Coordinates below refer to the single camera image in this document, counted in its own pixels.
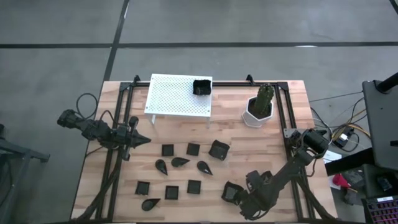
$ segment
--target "wooden table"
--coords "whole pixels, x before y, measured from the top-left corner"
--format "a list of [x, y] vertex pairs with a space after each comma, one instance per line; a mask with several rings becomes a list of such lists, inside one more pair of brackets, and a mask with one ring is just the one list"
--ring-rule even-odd
[[[96, 118], [104, 110], [114, 111], [120, 82], [104, 82]], [[313, 128], [314, 123], [303, 81], [289, 81], [290, 95], [298, 128]], [[223, 187], [227, 181], [246, 186], [245, 175], [253, 170], [263, 173], [270, 170], [273, 174], [286, 163], [286, 155], [278, 107], [274, 116], [261, 129], [248, 128], [241, 114], [249, 97], [255, 96], [256, 87], [214, 87], [211, 109], [210, 129], [206, 129], [204, 119], [159, 116], [155, 126], [144, 115], [148, 87], [135, 88], [130, 116], [137, 116], [140, 134], [152, 139], [152, 142], [131, 149], [129, 162], [123, 161], [116, 199], [115, 222], [245, 222], [239, 214], [240, 209], [221, 199]], [[287, 107], [282, 93], [286, 119]], [[111, 124], [109, 116], [104, 120]], [[208, 151], [217, 139], [230, 145], [225, 161], [212, 158]], [[186, 155], [189, 142], [200, 144], [199, 156]], [[161, 157], [162, 144], [174, 144], [174, 156], [191, 161], [183, 167], [174, 168], [172, 158]], [[91, 142], [88, 152], [96, 149], [98, 142]], [[101, 185], [106, 150], [92, 153], [86, 158], [81, 175], [72, 218], [78, 217], [94, 199]], [[163, 159], [169, 175], [155, 168], [155, 161]], [[210, 166], [213, 176], [198, 171], [197, 162], [203, 160]], [[310, 188], [316, 198], [333, 216], [337, 216], [333, 197], [323, 162], [317, 162], [315, 175], [308, 178]], [[312, 165], [307, 168], [311, 173]], [[201, 181], [201, 194], [187, 193], [188, 179]], [[137, 181], [150, 182], [149, 195], [135, 195]], [[179, 186], [178, 200], [164, 200], [165, 186]], [[149, 212], [141, 210], [141, 203], [147, 198], [161, 198], [157, 206]], [[307, 210], [303, 193], [300, 195], [305, 217]], [[104, 215], [108, 211], [108, 201], [104, 206]], [[291, 184], [279, 194], [279, 199], [270, 212], [259, 222], [296, 221]]]

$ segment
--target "white planter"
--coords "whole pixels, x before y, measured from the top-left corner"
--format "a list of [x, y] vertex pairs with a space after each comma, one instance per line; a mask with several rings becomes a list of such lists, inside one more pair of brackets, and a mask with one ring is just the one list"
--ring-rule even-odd
[[255, 99], [256, 97], [252, 97], [250, 99], [248, 99], [248, 103], [246, 104], [246, 110], [245, 112], [243, 112], [242, 114], [242, 118], [244, 123], [249, 126], [250, 128], [261, 128], [261, 126], [267, 122], [268, 119], [272, 118], [272, 115], [274, 115], [274, 103], [271, 102], [271, 114], [266, 117], [266, 118], [262, 118], [262, 119], [257, 119], [255, 116], [253, 116], [250, 112], [249, 112], [249, 103], [251, 100]]

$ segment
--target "gray floor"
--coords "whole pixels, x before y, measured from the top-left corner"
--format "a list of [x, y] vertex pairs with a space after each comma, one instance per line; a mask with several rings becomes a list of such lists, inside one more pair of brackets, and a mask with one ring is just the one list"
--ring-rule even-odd
[[[0, 44], [110, 43], [123, 0], [0, 0]], [[131, 0], [121, 42], [398, 41], [388, 0]], [[56, 124], [76, 98], [98, 96], [110, 49], [0, 49], [0, 123], [7, 138], [51, 154], [32, 162], [16, 206], [20, 223], [68, 219], [87, 141]], [[119, 49], [111, 80], [151, 73], [215, 80], [305, 80], [310, 100], [361, 90], [397, 71], [398, 47]], [[312, 106], [330, 125], [361, 95]], [[93, 104], [83, 108], [88, 114]], [[359, 104], [358, 111], [363, 109]], [[368, 128], [366, 120], [360, 122]], [[361, 145], [370, 142], [360, 134]], [[364, 221], [362, 208], [335, 198], [339, 217]]]

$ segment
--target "white perforated platform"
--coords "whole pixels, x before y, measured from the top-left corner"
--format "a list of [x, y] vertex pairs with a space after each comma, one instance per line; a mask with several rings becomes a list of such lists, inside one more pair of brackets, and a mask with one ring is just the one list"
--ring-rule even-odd
[[194, 80], [204, 79], [213, 81], [213, 77], [152, 74], [145, 114], [209, 118], [211, 94], [196, 96], [193, 94], [192, 87]]

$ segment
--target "red object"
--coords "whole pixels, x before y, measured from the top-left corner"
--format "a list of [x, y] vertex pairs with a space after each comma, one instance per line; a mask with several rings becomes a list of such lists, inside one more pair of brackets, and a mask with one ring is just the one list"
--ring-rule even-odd
[[336, 184], [337, 186], [342, 186], [342, 187], [346, 187], [346, 188], [350, 188], [350, 184], [347, 182], [346, 179], [344, 179], [344, 177], [341, 174], [336, 174], [333, 177], [333, 183]]

